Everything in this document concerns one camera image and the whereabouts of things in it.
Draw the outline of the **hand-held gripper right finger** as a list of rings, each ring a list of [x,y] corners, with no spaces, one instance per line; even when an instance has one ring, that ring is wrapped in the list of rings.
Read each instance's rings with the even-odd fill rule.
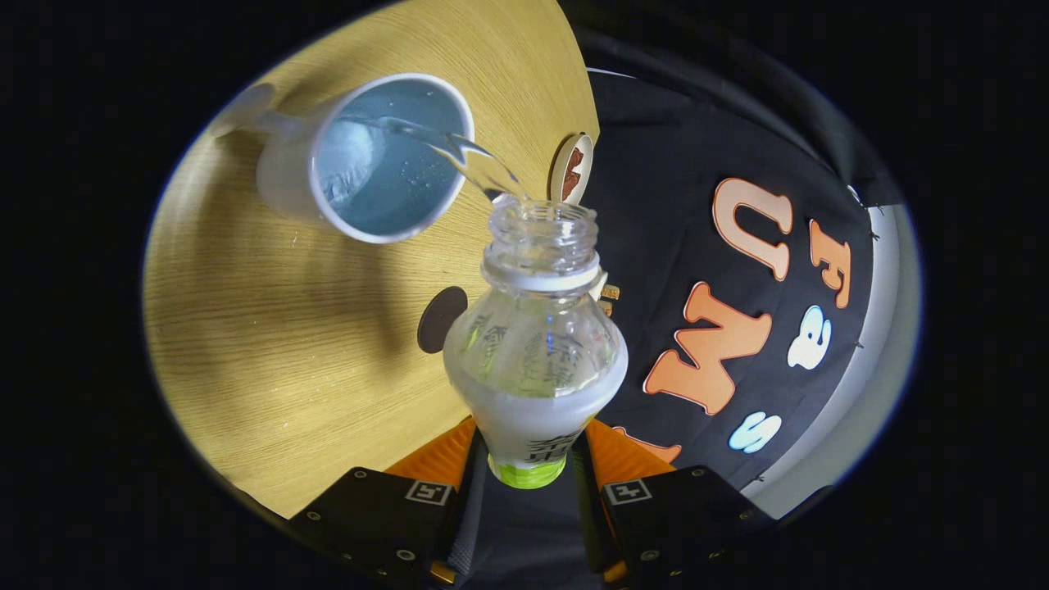
[[[607,585],[708,585],[775,527],[711,467],[677,470],[598,420],[572,467],[588,567]]]

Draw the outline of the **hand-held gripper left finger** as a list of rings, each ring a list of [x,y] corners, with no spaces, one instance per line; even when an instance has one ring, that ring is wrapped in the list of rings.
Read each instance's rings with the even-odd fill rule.
[[[486,454],[465,419],[384,471],[354,467],[288,529],[361,585],[461,585],[475,559]]]

